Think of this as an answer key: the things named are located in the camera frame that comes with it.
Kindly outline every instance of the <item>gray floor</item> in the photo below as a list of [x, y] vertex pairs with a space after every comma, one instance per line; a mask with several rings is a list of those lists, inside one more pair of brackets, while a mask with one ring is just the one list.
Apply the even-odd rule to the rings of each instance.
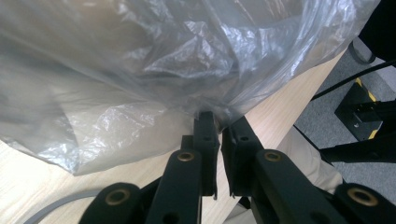
[[[371, 65], [359, 64], [347, 50], [318, 92], [379, 63], [381, 61], [377, 59]], [[362, 77], [361, 80], [377, 100], [389, 101], [396, 98], [396, 68], [390, 67], [374, 72]], [[357, 141], [334, 115], [335, 108], [347, 94], [351, 85], [352, 82], [311, 102], [297, 120], [296, 126], [319, 148]], [[346, 182], [363, 184], [375, 189], [392, 202], [396, 202], [396, 164], [336, 162], [334, 166], [341, 172]]]

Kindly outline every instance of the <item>black cable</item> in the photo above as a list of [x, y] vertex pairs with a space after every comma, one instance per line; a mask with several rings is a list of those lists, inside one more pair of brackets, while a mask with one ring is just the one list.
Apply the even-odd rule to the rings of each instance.
[[363, 59], [359, 53], [356, 51], [355, 46], [353, 45], [353, 41], [349, 44], [348, 50], [352, 58], [357, 62], [361, 64], [368, 64], [368, 63], [373, 63], [376, 59], [375, 55], [371, 52], [370, 58], [368, 60]]
[[352, 81], [352, 80], [354, 80], [354, 79], [356, 79], [358, 77], [362, 77], [362, 76], [364, 76], [364, 75], [366, 75], [368, 73], [374, 72], [376, 70], [379, 70], [379, 69], [382, 69], [382, 68], [385, 68], [385, 67], [388, 67], [388, 66], [392, 66], [394, 64], [396, 64], [396, 59], [388, 61], [388, 62], [385, 62], [385, 63], [378, 64], [378, 65], [376, 65], [374, 67], [371, 67], [371, 68], [367, 68], [367, 69], [365, 69], [365, 70], [353, 75], [352, 77], [349, 77], [349, 78], [346, 78], [343, 81], [340, 81], [339, 83], [331, 86], [329, 89], [316, 94], [314, 97], [312, 97], [311, 101], [314, 101], [314, 100], [318, 99], [319, 97], [321, 97], [323, 95], [326, 95], [327, 93], [329, 93], [329, 92], [331, 92], [331, 91], [333, 91], [333, 90], [335, 90], [335, 89], [347, 84], [349, 81]]

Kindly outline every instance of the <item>wooden table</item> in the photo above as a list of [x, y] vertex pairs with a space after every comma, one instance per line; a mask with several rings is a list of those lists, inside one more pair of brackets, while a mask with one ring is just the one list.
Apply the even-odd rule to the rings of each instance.
[[[301, 74], [247, 113], [247, 120], [264, 147], [277, 147], [341, 55]], [[99, 173], [72, 176], [58, 166], [34, 159], [0, 142], [0, 223], [22, 223], [44, 206], [84, 190], [102, 189], [116, 182], [144, 187], [163, 174], [170, 154]], [[237, 203], [237, 199], [229, 197], [221, 153], [218, 188], [217, 201], [210, 197], [203, 199], [203, 223], [222, 223]], [[41, 223], [78, 223], [92, 200], [64, 205]]]

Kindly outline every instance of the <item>translucent plastic sheet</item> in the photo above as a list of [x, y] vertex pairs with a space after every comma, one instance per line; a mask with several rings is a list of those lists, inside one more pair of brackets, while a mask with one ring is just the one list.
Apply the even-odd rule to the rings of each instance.
[[177, 148], [345, 49], [378, 1], [0, 0], [0, 136], [87, 174]]

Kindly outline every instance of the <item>brass screw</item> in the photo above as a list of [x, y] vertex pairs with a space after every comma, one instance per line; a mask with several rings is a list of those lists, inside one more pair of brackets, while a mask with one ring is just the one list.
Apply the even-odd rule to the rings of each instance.
[[177, 158], [180, 161], [192, 161], [194, 159], [194, 154], [192, 154], [190, 152], [182, 152], [177, 155]]
[[268, 161], [281, 161], [282, 157], [280, 156], [279, 153], [276, 152], [266, 152], [264, 154], [265, 159]]
[[106, 196], [106, 203], [114, 206], [119, 205], [129, 199], [131, 193], [128, 189], [114, 189]]
[[352, 188], [346, 193], [353, 201], [357, 203], [361, 203], [366, 206], [378, 205], [378, 199], [367, 190]]

